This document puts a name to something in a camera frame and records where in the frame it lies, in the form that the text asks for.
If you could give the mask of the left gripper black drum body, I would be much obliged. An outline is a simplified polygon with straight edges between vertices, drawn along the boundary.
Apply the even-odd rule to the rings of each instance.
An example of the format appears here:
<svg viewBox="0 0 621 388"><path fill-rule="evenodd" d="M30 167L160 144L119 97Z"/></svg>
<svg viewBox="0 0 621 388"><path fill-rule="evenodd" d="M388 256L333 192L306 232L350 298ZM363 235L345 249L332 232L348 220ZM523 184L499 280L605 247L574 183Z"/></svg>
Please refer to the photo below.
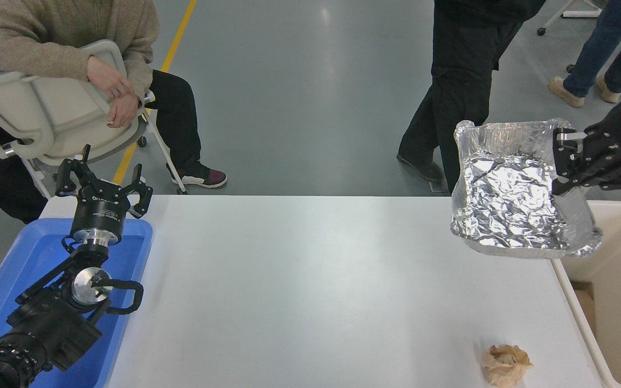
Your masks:
<svg viewBox="0 0 621 388"><path fill-rule="evenodd" d="M72 233L91 229L123 233L130 203L125 196L119 196L121 189L107 181L100 181L99 186L82 186L77 195Z"/></svg>

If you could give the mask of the seated person's left hand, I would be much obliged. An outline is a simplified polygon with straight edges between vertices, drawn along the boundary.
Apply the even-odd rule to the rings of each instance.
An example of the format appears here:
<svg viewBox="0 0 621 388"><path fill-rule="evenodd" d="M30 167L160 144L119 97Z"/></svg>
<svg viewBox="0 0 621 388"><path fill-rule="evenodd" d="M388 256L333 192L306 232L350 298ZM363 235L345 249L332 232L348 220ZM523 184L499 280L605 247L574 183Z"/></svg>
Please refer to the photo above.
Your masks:
<svg viewBox="0 0 621 388"><path fill-rule="evenodd" d="M136 118L136 112L140 106L140 99L136 95L123 95L111 101L106 126L109 128L122 128L130 126Z"/></svg>

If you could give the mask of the seated person's right hand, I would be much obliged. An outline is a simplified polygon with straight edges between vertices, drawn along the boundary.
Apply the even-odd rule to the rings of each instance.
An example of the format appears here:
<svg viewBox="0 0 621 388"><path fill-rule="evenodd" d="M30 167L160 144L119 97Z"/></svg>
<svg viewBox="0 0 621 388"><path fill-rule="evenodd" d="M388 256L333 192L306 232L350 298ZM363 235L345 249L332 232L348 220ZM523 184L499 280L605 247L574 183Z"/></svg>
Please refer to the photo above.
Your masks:
<svg viewBox="0 0 621 388"><path fill-rule="evenodd" d="M135 94L130 82L122 73L94 55L88 59L86 76L88 82L101 90L110 100Z"/></svg>

